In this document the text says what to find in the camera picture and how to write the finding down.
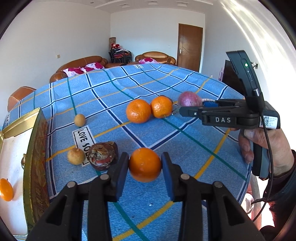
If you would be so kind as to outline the person's right hand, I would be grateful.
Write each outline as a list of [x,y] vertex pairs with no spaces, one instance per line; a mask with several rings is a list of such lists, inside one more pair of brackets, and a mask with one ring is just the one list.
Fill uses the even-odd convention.
[[[267,131],[270,147],[273,155],[273,173],[274,176],[281,176],[291,170],[295,163],[295,158],[288,143],[288,140],[282,129]],[[247,164],[254,159],[254,153],[251,150],[251,142],[268,148],[265,133],[262,128],[240,131],[238,143],[241,154]]]

